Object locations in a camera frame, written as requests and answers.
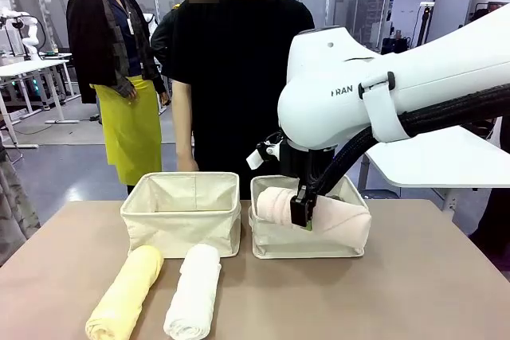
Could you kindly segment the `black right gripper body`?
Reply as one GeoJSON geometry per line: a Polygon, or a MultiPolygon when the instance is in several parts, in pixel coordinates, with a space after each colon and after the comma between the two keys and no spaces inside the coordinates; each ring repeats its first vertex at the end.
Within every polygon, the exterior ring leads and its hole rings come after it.
{"type": "Polygon", "coordinates": [[[315,181],[315,164],[319,151],[295,148],[289,139],[280,143],[280,174],[299,180],[300,186],[310,189],[315,181]]]}

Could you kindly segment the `pink towel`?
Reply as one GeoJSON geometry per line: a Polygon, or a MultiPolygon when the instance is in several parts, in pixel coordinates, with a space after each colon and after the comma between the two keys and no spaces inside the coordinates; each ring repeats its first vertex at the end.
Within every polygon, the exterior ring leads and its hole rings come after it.
{"type": "MultiPolygon", "coordinates": [[[[257,199],[257,215],[278,225],[291,226],[291,199],[296,192],[288,188],[269,187],[259,194],[257,199]]],[[[335,237],[346,233],[352,242],[359,241],[361,232],[366,232],[371,223],[371,215],[367,208],[319,196],[313,209],[311,227],[319,234],[335,237]]]]}

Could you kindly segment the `yellow towel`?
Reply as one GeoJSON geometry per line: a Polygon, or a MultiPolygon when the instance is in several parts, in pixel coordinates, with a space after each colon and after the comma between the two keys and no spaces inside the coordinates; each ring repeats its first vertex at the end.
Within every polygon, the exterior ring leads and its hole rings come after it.
{"type": "Polygon", "coordinates": [[[163,255],[153,246],[143,245],[130,252],[85,323],[88,340],[130,340],[162,266],[163,255]]]}

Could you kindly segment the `person's right forearm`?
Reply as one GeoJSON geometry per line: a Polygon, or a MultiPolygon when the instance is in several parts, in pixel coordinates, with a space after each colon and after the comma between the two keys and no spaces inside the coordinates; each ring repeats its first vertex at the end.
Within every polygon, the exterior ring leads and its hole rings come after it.
{"type": "Polygon", "coordinates": [[[180,162],[193,160],[190,109],[176,104],[172,108],[172,117],[177,159],[180,162]]]}

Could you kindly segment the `cream fabric basket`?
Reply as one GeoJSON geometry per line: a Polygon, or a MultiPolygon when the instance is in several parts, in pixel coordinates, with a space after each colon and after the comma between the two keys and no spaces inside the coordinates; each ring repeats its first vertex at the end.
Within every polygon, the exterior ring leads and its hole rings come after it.
{"type": "Polygon", "coordinates": [[[240,246],[239,177],[229,172],[146,174],[120,208],[129,250],[157,248],[165,259],[182,259],[196,244],[208,244],[221,257],[240,246]]]}
{"type": "MultiPolygon", "coordinates": [[[[360,240],[352,242],[346,233],[340,233],[331,238],[319,234],[317,231],[308,231],[300,226],[274,224],[257,215],[257,199],[264,190],[269,187],[280,187],[292,189],[296,192],[297,186],[297,179],[280,175],[260,176],[252,179],[252,206],[249,209],[249,224],[252,229],[253,254],[255,257],[259,259],[297,259],[362,256],[371,223],[366,232],[361,232],[360,240]]],[[[328,195],[338,195],[348,199],[349,204],[361,205],[367,208],[365,201],[347,176],[342,177],[326,196],[328,195]]]]}

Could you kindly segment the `person in black t-shirt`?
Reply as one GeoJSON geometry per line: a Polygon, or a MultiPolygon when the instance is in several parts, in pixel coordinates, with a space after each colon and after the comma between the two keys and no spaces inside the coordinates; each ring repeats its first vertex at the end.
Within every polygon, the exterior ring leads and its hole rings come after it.
{"type": "Polygon", "coordinates": [[[172,108],[191,112],[192,153],[202,172],[231,172],[242,199],[250,182],[277,174],[275,162],[251,170],[256,145],[278,128],[292,39],[315,24],[297,0],[187,0],[180,7],[187,54],[178,67],[172,108]]]}

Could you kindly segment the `white rolled towel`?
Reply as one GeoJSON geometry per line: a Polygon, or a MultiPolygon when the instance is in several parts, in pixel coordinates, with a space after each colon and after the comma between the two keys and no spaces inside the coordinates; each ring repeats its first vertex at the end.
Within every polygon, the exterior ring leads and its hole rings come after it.
{"type": "Polygon", "coordinates": [[[219,251],[196,244],[186,254],[163,330],[173,340],[203,340],[210,333],[222,265],[219,251]]]}

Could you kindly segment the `large white table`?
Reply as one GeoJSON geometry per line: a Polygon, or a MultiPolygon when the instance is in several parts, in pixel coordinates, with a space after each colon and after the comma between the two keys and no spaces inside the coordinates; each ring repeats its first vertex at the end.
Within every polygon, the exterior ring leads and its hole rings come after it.
{"type": "Polygon", "coordinates": [[[459,126],[376,144],[362,156],[360,190],[370,166],[393,186],[437,190],[450,217],[459,190],[510,188],[510,154],[459,126]]]}

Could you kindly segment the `black bags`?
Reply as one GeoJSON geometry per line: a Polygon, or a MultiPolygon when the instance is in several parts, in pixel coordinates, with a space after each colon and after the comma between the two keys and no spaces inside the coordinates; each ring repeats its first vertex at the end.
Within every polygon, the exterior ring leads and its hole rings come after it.
{"type": "Polygon", "coordinates": [[[388,53],[403,53],[410,48],[410,43],[410,37],[385,37],[382,40],[381,54],[385,55],[388,53]]]}

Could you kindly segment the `person in yellow apron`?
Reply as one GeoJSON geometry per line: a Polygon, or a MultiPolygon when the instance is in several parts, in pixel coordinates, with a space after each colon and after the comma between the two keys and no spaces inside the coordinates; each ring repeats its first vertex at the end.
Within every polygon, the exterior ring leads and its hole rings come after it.
{"type": "Polygon", "coordinates": [[[69,0],[69,49],[80,97],[98,104],[108,164],[132,191],[162,169],[159,105],[169,100],[136,0],[69,0]]]}

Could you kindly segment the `person in orange vest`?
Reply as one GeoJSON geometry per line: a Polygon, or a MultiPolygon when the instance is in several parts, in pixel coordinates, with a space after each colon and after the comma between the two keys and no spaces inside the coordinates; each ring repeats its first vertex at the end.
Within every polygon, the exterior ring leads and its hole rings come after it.
{"type": "Polygon", "coordinates": [[[161,73],[169,79],[175,78],[175,73],[186,58],[186,48],[182,40],[184,32],[182,18],[179,16],[180,7],[186,6],[187,0],[174,6],[162,19],[151,38],[151,48],[155,59],[162,65],[161,73]]]}

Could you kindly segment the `black tripod stand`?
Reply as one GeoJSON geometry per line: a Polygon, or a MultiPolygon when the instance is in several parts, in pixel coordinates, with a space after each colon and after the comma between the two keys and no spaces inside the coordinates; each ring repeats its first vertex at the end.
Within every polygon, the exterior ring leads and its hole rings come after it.
{"type": "Polygon", "coordinates": [[[415,46],[418,47],[424,43],[428,25],[434,11],[435,2],[421,2],[418,7],[422,10],[422,22],[420,25],[418,39],[416,40],[415,46]]]}

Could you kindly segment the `grey door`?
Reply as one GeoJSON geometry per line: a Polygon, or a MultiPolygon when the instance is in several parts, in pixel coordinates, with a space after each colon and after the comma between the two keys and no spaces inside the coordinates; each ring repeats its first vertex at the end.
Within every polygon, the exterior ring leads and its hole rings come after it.
{"type": "Polygon", "coordinates": [[[434,41],[464,25],[472,0],[435,0],[427,41],[434,41]]]}

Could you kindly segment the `black clothes rack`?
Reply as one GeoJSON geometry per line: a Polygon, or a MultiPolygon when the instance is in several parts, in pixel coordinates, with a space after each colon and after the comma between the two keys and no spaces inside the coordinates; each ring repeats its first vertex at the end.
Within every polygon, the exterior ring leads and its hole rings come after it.
{"type": "Polygon", "coordinates": [[[470,21],[476,21],[504,5],[505,3],[501,5],[499,2],[477,3],[470,21]]]}

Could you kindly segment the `grey patterned cloth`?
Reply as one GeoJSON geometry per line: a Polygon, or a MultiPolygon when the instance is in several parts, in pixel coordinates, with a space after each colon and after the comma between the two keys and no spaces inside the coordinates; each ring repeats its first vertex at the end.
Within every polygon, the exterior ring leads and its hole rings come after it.
{"type": "Polygon", "coordinates": [[[40,227],[36,210],[0,141],[0,267],[40,227]]]}

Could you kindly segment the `white desk with metal legs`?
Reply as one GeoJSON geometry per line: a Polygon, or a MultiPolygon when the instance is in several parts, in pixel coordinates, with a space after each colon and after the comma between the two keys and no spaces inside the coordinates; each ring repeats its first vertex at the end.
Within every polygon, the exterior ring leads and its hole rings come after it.
{"type": "MultiPolygon", "coordinates": [[[[27,106],[30,117],[36,115],[37,111],[32,109],[29,101],[28,92],[26,90],[25,80],[33,80],[38,86],[42,108],[49,109],[51,104],[57,109],[57,118],[46,121],[48,125],[59,124],[76,124],[78,120],[66,119],[63,114],[61,101],[64,103],[76,99],[80,94],[74,93],[72,81],[69,77],[67,63],[64,59],[59,60],[39,60],[39,61],[23,61],[14,64],[8,64],[0,67],[0,89],[13,82],[19,83],[22,95],[27,106]]],[[[14,122],[10,118],[6,104],[2,98],[0,91],[0,116],[5,123],[7,133],[11,144],[7,144],[6,148],[16,150],[36,150],[39,145],[35,143],[20,144],[16,132],[14,130],[14,122]]]]}

